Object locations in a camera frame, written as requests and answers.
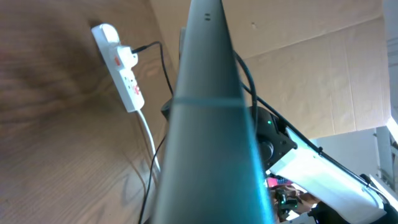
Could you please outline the Galaxy S25 Ultra smartphone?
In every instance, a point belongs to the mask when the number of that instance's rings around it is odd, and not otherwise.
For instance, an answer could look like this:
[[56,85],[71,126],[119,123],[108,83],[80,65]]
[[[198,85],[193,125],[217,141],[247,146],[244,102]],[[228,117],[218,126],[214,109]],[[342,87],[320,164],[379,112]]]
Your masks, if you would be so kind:
[[273,223],[221,1],[192,1],[152,223]]

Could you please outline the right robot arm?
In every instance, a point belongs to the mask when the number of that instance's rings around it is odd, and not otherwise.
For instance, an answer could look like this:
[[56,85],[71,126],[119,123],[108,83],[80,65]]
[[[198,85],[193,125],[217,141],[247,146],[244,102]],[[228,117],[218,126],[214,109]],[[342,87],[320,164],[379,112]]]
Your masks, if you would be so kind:
[[320,147],[269,105],[249,113],[264,170],[302,191],[266,181],[281,223],[397,223],[397,195],[379,178],[375,129],[325,137]]

